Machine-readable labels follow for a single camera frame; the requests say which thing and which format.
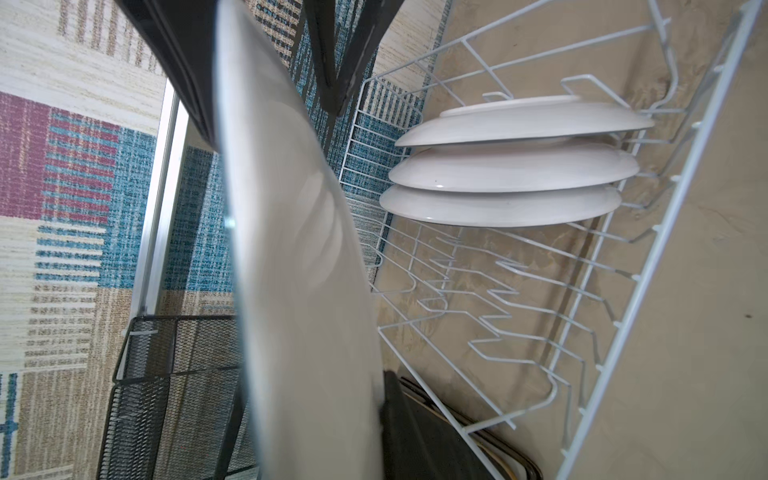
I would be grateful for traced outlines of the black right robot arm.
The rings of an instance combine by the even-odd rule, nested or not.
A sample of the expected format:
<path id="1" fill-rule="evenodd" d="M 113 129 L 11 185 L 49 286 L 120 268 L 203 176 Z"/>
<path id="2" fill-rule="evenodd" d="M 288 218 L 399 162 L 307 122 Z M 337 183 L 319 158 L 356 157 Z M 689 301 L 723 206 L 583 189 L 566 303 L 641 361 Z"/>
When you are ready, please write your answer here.
<path id="1" fill-rule="evenodd" d="M 117 5 L 150 47 L 202 139 L 216 148 L 213 102 L 215 1 L 119 1 Z M 334 1 L 304 1 L 321 108 L 340 116 L 360 89 L 364 73 L 400 1 L 363 1 L 341 64 L 335 62 Z"/>

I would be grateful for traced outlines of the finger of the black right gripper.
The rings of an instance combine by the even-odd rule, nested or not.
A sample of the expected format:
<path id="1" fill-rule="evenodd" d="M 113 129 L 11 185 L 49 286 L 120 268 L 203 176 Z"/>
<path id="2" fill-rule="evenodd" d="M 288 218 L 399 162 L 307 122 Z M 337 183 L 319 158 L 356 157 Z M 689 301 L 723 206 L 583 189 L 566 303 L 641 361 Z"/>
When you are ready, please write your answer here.
<path id="1" fill-rule="evenodd" d="M 320 105 L 328 114 L 336 114 L 335 98 L 335 1 L 304 0 L 306 24 L 312 47 Z"/>
<path id="2" fill-rule="evenodd" d="M 335 85 L 336 116 L 343 113 L 347 104 L 358 91 L 367 65 L 403 3 L 403 0 L 368 0 L 363 2 L 358 23 L 337 75 Z"/>

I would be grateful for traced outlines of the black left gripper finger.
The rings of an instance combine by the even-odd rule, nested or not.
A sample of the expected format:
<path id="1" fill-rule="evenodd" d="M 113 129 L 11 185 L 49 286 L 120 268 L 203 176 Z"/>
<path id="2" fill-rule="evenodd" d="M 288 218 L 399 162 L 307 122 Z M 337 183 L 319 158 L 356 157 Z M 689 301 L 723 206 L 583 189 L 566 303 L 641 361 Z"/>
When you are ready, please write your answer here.
<path id="1" fill-rule="evenodd" d="M 489 479 L 490 473 L 454 428 L 405 395 L 384 373 L 383 462 L 387 479 Z"/>

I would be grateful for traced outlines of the white round printed plate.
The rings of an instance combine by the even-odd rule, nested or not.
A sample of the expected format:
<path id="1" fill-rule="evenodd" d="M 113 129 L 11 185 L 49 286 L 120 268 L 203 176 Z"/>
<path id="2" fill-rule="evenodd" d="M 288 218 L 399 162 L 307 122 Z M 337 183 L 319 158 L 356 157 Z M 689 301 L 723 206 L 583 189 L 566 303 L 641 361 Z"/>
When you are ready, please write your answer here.
<path id="1" fill-rule="evenodd" d="M 251 422 L 268 479 L 380 479 L 383 366 L 350 209 L 250 10 L 216 10 L 214 103 Z"/>

